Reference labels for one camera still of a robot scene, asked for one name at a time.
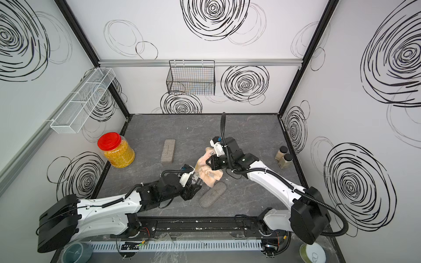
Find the glass jar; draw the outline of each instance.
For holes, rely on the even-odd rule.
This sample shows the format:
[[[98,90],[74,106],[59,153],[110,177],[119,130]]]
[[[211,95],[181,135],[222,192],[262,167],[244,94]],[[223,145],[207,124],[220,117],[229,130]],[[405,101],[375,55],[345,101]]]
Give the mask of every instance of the glass jar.
[[[127,140],[118,133],[106,133],[98,140],[98,147],[112,166],[123,168],[134,160],[134,151]]]

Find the mesh basket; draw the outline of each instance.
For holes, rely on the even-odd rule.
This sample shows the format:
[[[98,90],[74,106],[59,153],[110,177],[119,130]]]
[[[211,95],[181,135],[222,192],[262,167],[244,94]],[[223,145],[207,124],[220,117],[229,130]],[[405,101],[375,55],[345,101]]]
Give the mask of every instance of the mesh basket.
[[[171,60],[167,89],[169,94],[215,95],[215,61]]]
[[[114,78],[111,68],[93,70],[50,127],[57,133],[78,133]]]

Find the black cap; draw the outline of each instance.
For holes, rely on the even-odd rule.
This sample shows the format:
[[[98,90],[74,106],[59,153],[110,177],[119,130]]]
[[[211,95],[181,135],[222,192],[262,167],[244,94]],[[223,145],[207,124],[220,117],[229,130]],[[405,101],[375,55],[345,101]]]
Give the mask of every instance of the black cap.
[[[292,155],[291,154],[285,154],[284,159],[285,159],[285,161],[290,162],[290,161],[292,161]]]
[[[287,146],[281,146],[281,148],[279,148],[279,151],[282,152],[283,154],[286,154],[288,152],[288,147]]]

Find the small spice jar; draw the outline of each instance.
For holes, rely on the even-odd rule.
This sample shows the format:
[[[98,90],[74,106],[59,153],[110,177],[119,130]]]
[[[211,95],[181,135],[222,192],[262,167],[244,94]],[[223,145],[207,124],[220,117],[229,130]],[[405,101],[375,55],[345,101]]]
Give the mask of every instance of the small spice jar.
[[[292,155],[291,154],[285,154],[278,162],[279,167],[286,168],[292,163]]]
[[[279,148],[278,152],[275,155],[275,159],[276,160],[281,160],[281,158],[288,152],[288,148],[287,146],[281,146],[281,148]]]

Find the grey sponge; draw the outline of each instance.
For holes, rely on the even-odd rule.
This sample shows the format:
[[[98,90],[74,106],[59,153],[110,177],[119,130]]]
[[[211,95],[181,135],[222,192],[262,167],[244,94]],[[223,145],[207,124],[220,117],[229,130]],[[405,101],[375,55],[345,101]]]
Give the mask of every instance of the grey sponge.
[[[210,207],[226,191],[226,185],[223,182],[217,182],[200,199],[200,205],[204,208]]]

